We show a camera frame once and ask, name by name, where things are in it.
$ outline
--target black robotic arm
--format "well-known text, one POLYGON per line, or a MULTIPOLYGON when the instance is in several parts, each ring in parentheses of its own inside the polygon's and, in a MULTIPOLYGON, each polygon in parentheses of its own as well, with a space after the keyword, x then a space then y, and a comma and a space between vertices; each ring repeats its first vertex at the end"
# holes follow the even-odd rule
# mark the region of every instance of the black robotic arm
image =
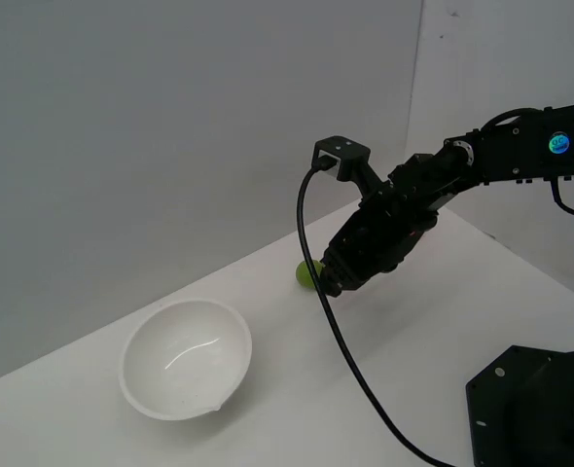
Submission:
POLYGON ((552 184, 556 203, 574 215, 557 184, 559 177, 574 179, 574 105, 506 112, 482 129, 446 140, 435 155, 413 155, 384 181, 369 166, 369 155, 369 148, 342 136, 315 144, 313 165, 332 158, 337 179, 354 182, 362 195, 359 209, 324 252, 320 279, 332 297, 395 270, 436 225, 438 209, 478 185, 542 179, 552 184))

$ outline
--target white bowl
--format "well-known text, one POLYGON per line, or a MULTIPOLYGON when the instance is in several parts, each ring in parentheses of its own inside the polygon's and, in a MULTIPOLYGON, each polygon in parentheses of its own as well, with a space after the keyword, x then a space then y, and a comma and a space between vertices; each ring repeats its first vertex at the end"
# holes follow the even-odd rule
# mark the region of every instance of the white bowl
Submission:
POLYGON ((131 335, 119 382, 138 411, 185 420, 217 411, 244 378, 252 341, 237 311, 212 300, 171 304, 131 335))

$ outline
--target gray wall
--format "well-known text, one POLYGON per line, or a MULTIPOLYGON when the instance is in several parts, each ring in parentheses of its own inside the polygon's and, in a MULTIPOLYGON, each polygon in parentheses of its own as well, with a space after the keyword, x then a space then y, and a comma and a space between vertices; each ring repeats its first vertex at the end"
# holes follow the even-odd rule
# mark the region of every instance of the gray wall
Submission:
MULTIPOLYGON (((410 153, 437 151, 509 109, 573 103, 574 0, 426 1, 410 153)), ((562 196, 574 207, 574 183, 562 196)), ((491 185, 449 207, 574 291, 574 217, 548 184, 491 185)))
MULTIPOLYGON (((0 0, 0 376, 293 231, 315 140, 398 162, 419 14, 0 0)), ((356 196, 320 177, 308 218, 356 196)))

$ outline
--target white table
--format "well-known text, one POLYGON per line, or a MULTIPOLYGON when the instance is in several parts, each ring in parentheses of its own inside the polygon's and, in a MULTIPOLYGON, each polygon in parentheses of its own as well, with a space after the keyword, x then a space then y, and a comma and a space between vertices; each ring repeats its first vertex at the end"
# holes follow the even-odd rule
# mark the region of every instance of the white table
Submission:
MULTIPOLYGON (((354 209, 308 229, 319 255, 354 209)), ((0 378, 0 466, 420 466, 386 431, 297 285, 294 234, 0 378), (211 297, 250 325, 250 372, 219 412, 155 421, 123 399, 120 352, 140 320, 211 297)), ((389 414, 427 453, 473 465, 464 385, 509 345, 574 350, 574 294, 443 210, 394 273, 333 300, 389 414)))

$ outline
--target black cable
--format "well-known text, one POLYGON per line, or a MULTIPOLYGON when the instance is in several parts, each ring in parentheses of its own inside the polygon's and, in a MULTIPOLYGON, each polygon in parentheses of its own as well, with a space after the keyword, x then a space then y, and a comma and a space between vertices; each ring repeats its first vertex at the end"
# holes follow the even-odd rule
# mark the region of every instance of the black cable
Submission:
POLYGON ((326 318, 328 319, 330 328, 333 331, 333 334, 335 335, 335 339, 337 340, 339 349, 341 350, 341 353, 343 354, 343 357, 347 362, 347 366, 354 374, 354 377, 358 381, 358 384, 361 386, 361 389, 363 390, 369 401, 372 403, 372 406, 374 406, 374 409, 376 409, 377 414, 380 416, 380 418, 382 418, 382 421, 384 422, 386 427, 391 431, 391 433, 393 433, 395 438, 397 438, 397 440, 402 444, 402 446, 404 446, 406 449, 408 449, 410 452, 416 455, 419 459, 430 465, 433 465, 435 467, 453 467, 450 464, 446 464, 445 462, 442 462, 440 460, 435 459, 434 457, 430 457, 429 455, 427 455, 425 452, 423 452, 421 449, 419 449, 417 446, 411 443, 397 428, 397 426, 395 426, 395 423, 393 423, 391 418, 388 416, 388 414, 382 407, 381 403, 378 401, 376 395, 369 387, 369 384, 365 381, 363 374, 356 365, 356 362, 354 361, 354 358, 352 358, 352 354, 349 352, 347 344, 343 339, 343 335, 341 334, 341 329, 339 328, 339 324, 335 319, 333 309, 330 307, 328 298, 326 297, 326 294, 324 294, 322 290, 322 284, 320 282, 319 276, 317 275, 317 271, 315 270, 313 259, 310 256, 310 251, 308 249, 308 242, 306 241, 306 234, 305 234, 305 219, 303 211, 305 209, 306 188, 313 175, 322 169, 327 168, 319 165, 314 166, 311 170, 308 171, 308 173, 305 176, 305 179, 303 180, 302 185, 300 186, 300 190, 298 192, 298 203, 296 206, 296 223, 298 225, 298 238, 300 239, 300 246, 302 247, 303 254, 305 255, 306 267, 308 268, 308 272, 310 273, 313 285, 315 286, 315 291, 317 292, 319 301, 321 302, 322 307, 324 308, 324 312, 326 313, 326 318))
POLYGON ((574 216, 574 209, 564 204, 564 202, 561 200, 561 194, 559 193, 559 181, 557 178, 555 180, 551 180, 551 191, 553 192, 553 200, 556 202, 556 204, 568 214, 572 214, 574 216))

